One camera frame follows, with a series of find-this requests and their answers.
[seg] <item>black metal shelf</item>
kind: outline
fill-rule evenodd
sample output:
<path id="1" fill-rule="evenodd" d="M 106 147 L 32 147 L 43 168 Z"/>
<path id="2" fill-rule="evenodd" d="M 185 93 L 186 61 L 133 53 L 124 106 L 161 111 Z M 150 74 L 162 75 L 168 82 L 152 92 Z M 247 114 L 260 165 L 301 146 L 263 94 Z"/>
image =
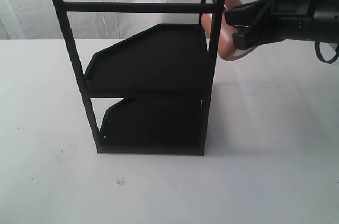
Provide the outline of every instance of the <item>black metal shelf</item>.
<path id="1" fill-rule="evenodd" d="M 110 107 L 100 129 L 102 151 L 202 155 L 198 99 L 123 100 Z"/>
<path id="2" fill-rule="evenodd" d="M 202 98 L 207 58 L 200 25 L 159 24 L 96 53 L 87 91 L 91 98 Z"/>
<path id="3" fill-rule="evenodd" d="M 52 0 L 98 153 L 203 155 L 224 0 L 213 4 Z M 199 24 L 160 24 L 96 53 L 85 74 L 68 11 L 213 13 L 207 52 Z M 90 98 L 128 98 L 99 130 Z"/>

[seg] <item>white table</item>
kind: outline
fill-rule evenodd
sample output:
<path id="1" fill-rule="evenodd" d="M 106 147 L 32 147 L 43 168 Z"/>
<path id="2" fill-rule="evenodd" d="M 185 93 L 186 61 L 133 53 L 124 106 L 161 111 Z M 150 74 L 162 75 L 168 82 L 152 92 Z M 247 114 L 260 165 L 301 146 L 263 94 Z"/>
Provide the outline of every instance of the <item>white table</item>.
<path id="1" fill-rule="evenodd" d="M 84 67 L 116 42 L 78 40 Z M 205 157 L 97 154 L 63 41 L 0 48 L 0 223 L 339 222 L 339 66 L 312 43 L 218 59 Z"/>

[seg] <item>lower shelf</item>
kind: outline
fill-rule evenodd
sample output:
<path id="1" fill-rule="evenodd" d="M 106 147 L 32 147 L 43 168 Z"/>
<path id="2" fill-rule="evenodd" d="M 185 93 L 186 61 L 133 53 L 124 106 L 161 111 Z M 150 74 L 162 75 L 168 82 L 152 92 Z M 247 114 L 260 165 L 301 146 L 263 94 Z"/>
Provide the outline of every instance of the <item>lower shelf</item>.
<path id="1" fill-rule="evenodd" d="M 203 155 L 198 99 L 129 99 L 110 107 L 100 129 L 102 153 Z"/>

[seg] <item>upper shelf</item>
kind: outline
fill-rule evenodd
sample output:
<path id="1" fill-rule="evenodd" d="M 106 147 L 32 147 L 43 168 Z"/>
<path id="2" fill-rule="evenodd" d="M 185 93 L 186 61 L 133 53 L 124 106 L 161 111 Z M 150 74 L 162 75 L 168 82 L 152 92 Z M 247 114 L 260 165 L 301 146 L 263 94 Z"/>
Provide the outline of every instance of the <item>upper shelf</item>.
<path id="1" fill-rule="evenodd" d="M 85 72 L 91 98 L 199 96 L 207 47 L 198 24 L 159 24 L 96 53 Z"/>

